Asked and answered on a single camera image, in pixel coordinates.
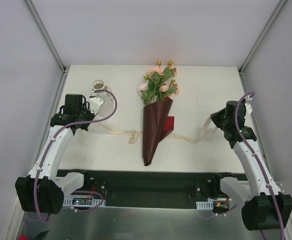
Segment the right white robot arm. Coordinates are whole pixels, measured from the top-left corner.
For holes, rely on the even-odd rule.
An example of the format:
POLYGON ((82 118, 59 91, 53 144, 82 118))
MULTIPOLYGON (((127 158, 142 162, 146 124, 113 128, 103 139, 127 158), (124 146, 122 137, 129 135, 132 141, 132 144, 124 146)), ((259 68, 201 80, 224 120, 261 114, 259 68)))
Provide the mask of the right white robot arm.
POLYGON ((241 208, 249 231, 285 228, 292 211, 292 197, 284 194, 270 175, 253 129, 245 126, 245 116, 245 104, 232 100, 210 118, 239 158, 249 188, 229 174, 220 174, 219 180, 211 184, 211 192, 219 198, 228 195, 241 208))

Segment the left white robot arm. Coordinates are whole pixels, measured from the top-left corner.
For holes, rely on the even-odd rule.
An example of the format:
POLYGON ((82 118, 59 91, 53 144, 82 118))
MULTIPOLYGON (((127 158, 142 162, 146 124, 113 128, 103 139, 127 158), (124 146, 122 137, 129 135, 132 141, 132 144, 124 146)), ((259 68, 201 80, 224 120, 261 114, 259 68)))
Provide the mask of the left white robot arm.
POLYGON ((65 103, 50 120, 49 135, 35 165, 15 183, 23 211, 57 214, 72 192, 85 195, 91 190, 91 182, 83 174, 71 172, 57 179, 57 172, 76 130, 87 131, 103 103, 97 96, 90 99, 82 94, 65 96, 65 103))

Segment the pink flower bunch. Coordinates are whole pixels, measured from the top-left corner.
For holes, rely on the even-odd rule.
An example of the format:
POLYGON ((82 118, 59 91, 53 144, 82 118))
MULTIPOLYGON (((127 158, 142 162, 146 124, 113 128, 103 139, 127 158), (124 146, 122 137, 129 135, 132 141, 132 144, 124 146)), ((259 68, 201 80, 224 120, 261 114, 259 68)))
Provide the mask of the pink flower bunch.
POLYGON ((166 66, 163 66, 159 60, 155 66, 151 67, 143 76, 144 83, 138 87, 144 106, 178 95, 180 85, 175 79, 177 74, 178 70, 172 60, 166 66))

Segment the cream printed ribbon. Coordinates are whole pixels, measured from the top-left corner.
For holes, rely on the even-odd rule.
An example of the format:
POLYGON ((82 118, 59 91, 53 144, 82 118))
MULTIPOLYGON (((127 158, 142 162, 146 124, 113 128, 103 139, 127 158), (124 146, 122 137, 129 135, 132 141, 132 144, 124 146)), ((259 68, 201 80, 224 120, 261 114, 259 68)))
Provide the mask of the cream printed ribbon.
MULTIPOLYGON (((197 138, 188 138, 188 137, 184 137, 184 136, 173 134, 173 133, 170 133, 167 136, 167 138, 174 139, 174 140, 185 140, 190 144, 197 144, 200 141, 202 141, 203 139, 208 139, 208 138, 212 137, 217 132, 218 128, 216 126, 213 128, 210 128, 209 127, 210 123, 211 123, 211 119, 208 118, 204 122, 202 128, 200 129, 200 132, 199 132, 199 135, 197 138)), ((136 143, 137 140, 139 139, 139 137, 141 137, 143 134, 143 131, 114 129, 114 128, 104 124, 103 122, 100 122, 99 126, 101 128, 103 128, 105 131, 109 132, 110 134, 119 135, 119 136, 130 136, 129 144, 131 144, 131 145, 136 143)))

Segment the brown red wrapping paper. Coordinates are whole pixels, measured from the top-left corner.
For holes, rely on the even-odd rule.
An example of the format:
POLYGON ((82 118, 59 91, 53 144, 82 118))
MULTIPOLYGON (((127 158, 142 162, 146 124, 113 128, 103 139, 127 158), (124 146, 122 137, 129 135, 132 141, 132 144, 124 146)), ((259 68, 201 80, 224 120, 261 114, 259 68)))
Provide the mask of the brown red wrapping paper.
POLYGON ((142 157, 145 166, 152 163, 158 144, 174 130, 174 117, 169 116, 173 100, 166 97, 143 107, 142 157))

